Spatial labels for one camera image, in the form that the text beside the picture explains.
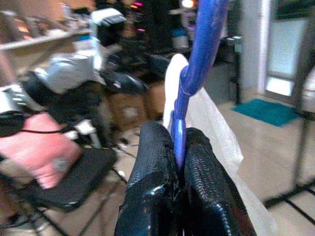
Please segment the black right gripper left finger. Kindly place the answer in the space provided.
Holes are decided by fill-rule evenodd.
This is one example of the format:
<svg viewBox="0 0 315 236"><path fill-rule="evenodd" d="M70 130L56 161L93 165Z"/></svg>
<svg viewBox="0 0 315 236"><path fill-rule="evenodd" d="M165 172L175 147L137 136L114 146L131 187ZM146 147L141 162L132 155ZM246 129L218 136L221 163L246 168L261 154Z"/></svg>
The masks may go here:
<svg viewBox="0 0 315 236"><path fill-rule="evenodd" d="M162 124L148 121L140 129L114 236L177 236L179 192L170 134Z"/></svg>

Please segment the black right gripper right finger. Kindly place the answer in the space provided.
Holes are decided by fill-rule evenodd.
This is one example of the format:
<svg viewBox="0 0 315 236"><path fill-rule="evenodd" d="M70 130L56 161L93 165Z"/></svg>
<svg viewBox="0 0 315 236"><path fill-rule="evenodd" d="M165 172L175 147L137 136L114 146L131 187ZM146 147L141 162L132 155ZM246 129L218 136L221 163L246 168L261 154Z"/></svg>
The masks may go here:
<svg viewBox="0 0 315 236"><path fill-rule="evenodd" d="M193 236L256 236L236 185L196 128L187 129L185 184Z"/></svg>

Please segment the sheer white garment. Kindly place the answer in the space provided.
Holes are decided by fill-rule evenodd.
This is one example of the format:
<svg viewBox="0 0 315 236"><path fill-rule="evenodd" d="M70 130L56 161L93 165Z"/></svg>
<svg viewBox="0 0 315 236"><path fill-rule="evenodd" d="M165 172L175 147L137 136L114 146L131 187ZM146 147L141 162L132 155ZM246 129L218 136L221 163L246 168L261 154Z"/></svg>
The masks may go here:
<svg viewBox="0 0 315 236"><path fill-rule="evenodd" d="M182 54L166 64L163 126L171 129L171 112L178 96L180 73L188 65ZM209 138L214 154L236 185L257 236L277 236L277 224L270 212L238 175L243 155L237 138L204 88L189 100L186 126L201 130Z"/></svg>

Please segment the purple plastic hanger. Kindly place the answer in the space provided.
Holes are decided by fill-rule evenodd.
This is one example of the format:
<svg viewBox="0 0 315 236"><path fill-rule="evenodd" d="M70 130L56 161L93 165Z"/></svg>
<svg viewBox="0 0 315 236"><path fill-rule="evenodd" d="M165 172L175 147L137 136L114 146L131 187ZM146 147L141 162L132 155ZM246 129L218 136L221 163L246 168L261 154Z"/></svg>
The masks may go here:
<svg viewBox="0 0 315 236"><path fill-rule="evenodd" d="M199 0L198 13L189 64L179 79L178 96L171 113L171 135L178 175L184 173L186 146L186 114L189 99L201 88L213 66L221 40L229 0Z"/></svg>

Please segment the brown cardboard box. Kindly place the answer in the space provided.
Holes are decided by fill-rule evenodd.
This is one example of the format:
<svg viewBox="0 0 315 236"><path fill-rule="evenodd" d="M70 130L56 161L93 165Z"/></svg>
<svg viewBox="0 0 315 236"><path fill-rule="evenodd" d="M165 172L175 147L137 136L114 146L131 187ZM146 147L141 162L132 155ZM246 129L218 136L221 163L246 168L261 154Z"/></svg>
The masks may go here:
<svg viewBox="0 0 315 236"><path fill-rule="evenodd" d="M148 120L158 120L163 115L164 83L155 82L149 86L144 94L116 93L107 96L114 124L120 131L139 127Z"/></svg>

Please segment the black chair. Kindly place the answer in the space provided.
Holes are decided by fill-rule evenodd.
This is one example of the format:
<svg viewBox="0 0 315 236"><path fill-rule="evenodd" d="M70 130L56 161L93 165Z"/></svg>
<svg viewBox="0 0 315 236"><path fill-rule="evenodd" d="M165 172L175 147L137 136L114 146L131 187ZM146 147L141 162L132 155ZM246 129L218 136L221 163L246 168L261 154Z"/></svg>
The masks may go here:
<svg viewBox="0 0 315 236"><path fill-rule="evenodd" d="M51 189L43 189L36 180L22 184L0 171L13 194L35 207L45 207L69 213L79 208L99 187L117 161L110 148L84 148L82 155L66 176Z"/></svg>

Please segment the teal floor mat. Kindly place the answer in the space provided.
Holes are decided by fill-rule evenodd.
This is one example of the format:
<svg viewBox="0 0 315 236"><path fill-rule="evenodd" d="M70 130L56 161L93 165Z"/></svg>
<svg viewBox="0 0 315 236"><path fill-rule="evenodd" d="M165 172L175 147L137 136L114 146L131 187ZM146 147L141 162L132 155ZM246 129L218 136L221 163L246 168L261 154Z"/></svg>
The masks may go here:
<svg viewBox="0 0 315 236"><path fill-rule="evenodd" d="M252 99L232 108L233 111L273 126L284 126L300 116L289 106L262 99Z"/></svg>

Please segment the steel and black clothes rack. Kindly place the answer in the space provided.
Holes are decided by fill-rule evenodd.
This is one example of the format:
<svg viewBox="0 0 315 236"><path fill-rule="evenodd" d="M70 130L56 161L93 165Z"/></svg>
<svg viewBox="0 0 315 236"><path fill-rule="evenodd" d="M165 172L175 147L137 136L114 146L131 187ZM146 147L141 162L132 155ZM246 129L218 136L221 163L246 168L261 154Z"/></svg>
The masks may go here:
<svg viewBox="0 0 315 236"><path fill-rule="evenodd" d="M281 203L287 203L290 207L292 207L295 211L297 211L302 217L304 217L308 222L315 226L315 219L310 217L306 212L304 212L298 205L296 205L291 198L296 197L303 192L308 192L315 197L315 191L312 190L312 187L315 186L315 177L311 178L305 183L301 183L299 178L302 174L302 167L304 161L304 155L306 150L306 142L307 136L310 130L310 123L315 121L315 112L303 112L302 113L302 131L300 135L300 142L297 149L296 161L295 161L295 168L293 171L292 177L292 185L293 187L286 191L282 192L278 195L273 197L267 198L263 201L263 205L267 209L271 209Z"/></svg>

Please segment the pink cushion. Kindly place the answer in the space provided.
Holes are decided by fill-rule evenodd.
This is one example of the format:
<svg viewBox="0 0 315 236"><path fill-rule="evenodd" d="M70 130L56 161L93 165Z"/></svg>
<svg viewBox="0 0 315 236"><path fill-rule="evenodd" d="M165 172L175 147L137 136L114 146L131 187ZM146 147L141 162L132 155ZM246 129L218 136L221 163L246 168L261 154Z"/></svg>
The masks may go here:
<svg viewBox="0 0 315 236"><path fill-rule="evenodd" d="M82 155L81 148L58 132L60 126L47 113L25 121L24 131L0 138L0 170L27 183L36 179L43 189L56 187Z"/></svg>

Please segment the black side table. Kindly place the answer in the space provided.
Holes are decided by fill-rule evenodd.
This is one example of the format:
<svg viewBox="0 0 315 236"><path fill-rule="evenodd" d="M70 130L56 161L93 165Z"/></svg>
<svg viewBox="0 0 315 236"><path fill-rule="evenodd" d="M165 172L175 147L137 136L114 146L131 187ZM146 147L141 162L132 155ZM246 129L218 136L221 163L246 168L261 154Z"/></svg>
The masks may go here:
<svg viewBox="0 0 315 236"><path fill-rule="evenodd" d="M220 45L216 56L217 61L229 63L235 70L235 75L230 78L230 82L235 84L236 95L235 104L241 104L241 55L242 55L242 37L223 37L220 39Z"/></svg>

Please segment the white plastic bag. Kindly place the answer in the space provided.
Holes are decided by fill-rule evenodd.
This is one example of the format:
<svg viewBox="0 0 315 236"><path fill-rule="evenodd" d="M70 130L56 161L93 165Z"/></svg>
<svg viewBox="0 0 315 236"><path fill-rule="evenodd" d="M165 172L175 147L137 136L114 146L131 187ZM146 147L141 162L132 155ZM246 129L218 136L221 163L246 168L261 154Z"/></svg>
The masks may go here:
<svg viewBox="0 0 315 236"><path fill-rule="evenodd" d="M53 54L46 66L37 67L34 72L48 89L58 94L89 81L106 85L94 69L94 58L77 53Z"/></svg>

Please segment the white door frame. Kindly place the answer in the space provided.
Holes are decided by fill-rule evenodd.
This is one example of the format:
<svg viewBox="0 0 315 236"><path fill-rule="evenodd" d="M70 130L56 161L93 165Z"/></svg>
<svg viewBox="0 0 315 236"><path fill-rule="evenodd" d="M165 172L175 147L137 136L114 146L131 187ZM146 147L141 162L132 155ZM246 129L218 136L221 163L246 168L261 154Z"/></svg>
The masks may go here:
<svg viewBox="0 0 315 236"><path fill-rule="evenodd" d="M257 93L263 95L265 91L265 80L268 62L268 40L270 28L270 14L272 0L259 0L259 53L258 53L258 72L257 72Z"/></svg>

